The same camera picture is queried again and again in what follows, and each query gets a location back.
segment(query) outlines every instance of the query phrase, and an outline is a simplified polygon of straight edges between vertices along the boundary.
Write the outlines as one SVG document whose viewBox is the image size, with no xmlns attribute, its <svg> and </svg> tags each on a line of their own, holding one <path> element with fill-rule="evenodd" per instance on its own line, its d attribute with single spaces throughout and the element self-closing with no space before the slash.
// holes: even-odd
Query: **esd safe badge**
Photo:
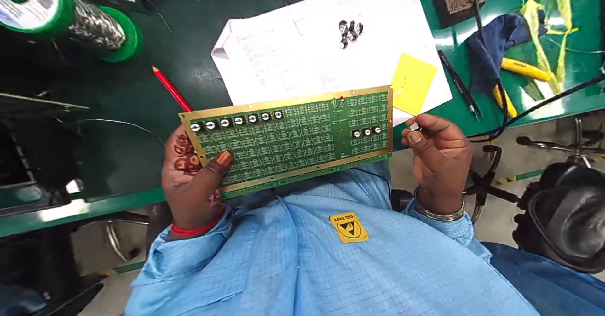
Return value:
<svg viewBox="0 0 605 316">
<path fill-rule="evenodd" d="M 343 243 L 365 242 L 370 238 L 355 212 L 331 215 L 330 221 Z"/>
</svg>

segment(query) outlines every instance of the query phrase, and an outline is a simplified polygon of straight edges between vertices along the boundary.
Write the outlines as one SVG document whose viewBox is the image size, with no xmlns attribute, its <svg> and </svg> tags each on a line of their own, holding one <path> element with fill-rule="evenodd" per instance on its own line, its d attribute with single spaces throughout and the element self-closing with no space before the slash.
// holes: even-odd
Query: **metal bangle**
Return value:
<svg viewBox="0 0 605 316">
<path fill-rule="evenodd" d="M 414 208 L 420 214 L 426 215 L 430 219 L 439 221 L 456 221 L 464 216 L 464 200 L 462 201 L 462 206 L 460 209 L 452 214 L 436 214 L 431 211 L 427 211 L 424 207 L 420 206 L 420 204 L 416 204 Z"/>
</svg>

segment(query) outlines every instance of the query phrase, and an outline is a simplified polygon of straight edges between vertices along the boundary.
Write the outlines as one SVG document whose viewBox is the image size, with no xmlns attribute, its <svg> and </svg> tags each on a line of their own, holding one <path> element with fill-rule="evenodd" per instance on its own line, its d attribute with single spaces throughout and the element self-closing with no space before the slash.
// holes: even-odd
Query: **fingernail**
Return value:
<svg viewBox="0 0 605 316">
<path fill-rule="evenodd" d="M 420 132 L 410 132 L 408 139 L 413 143 L 419 143 L 422 140 L 422 135 L 420 135 Z"/>
<path fill-rule="evenodd" d="M 216 157 L 216 162 L 223 166 L 229 165 L 232 160 L 233 157 L 231 156 L 231 153 L 227 151 L 223 151 L 221 154 L 218 155 L 218 157 Z"/>
</svg>

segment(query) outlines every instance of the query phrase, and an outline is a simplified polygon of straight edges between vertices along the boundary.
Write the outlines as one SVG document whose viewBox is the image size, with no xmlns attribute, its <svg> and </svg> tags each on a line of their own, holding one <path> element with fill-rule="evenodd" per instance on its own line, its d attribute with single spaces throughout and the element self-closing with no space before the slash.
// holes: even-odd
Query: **printed circuit board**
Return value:
<svg viewBox="0 0 605 316">
<path fill-rule="evenodd" d="M 389 158 L 390 86 L 180 114 L 203 165 L 222 151 L 235 160 L 223 198 Z"/>
</svg>

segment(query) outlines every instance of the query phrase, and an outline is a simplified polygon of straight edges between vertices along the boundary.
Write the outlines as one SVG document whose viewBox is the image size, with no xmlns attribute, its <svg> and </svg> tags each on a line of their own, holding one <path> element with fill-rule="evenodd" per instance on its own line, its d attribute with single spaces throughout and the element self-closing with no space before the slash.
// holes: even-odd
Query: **green spool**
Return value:
<svg viewBox="0 0 605 316">
<path fill-rule="evenodd" d="M 101 55 L 99 58 L 105 62 L 122 62 L 135 55 L 143 47 L 143 34 L 139 26 L 120 10 L 99 5 L 98 8 L 104 13 L 110 15 L 116 22 L 122 26 L 126 35 L 126 40 L 117 50 L 111 50 Z"/>
<path fill-rule="evenodd" d="M 56 11 L 52 13 L 52 16 L 47 19 L 46 22 L 39 26 L 33 26 L 30 28 L 24 28 L 19 22 L 15 21 L 10 17 L 9 13 L 11 10 L 21 10 L 20 5 L 42 5 L 40 0 L 36 3 L 28 3 L 31 0 L 8 0 L 10 1 L 6 7 L 0 5 L 0 25 L 14 30 L 16 32 L 26 34 L 40 34 L 46 36 L 55 36 L 61 33 L 69 33 L 69 27 L 74 24 L 75 20 L 75 4 L 74 0 L 56 0 L 57 6 Z M 38 6 L 37 9 L 47 9 L 46 7 L 52 8 L 53 1 L 48 0 L 45 5 Z M 115 50 L 104 50 L 100 52 L 98 57 L 106 62 L 121 62 L 133 55 L 135 55 L 143 47 L 143 34 L 139 27 L 132 22 L 132 20 L 126 16 L 123 12 L 104 6 L 97 6 L 97 8 L 104 13 L 108 14 L 111 18 L 115 19 L 116 22 L 122 27 L 126 40 L 123 42 L 119 49 Z"/>
</svg>

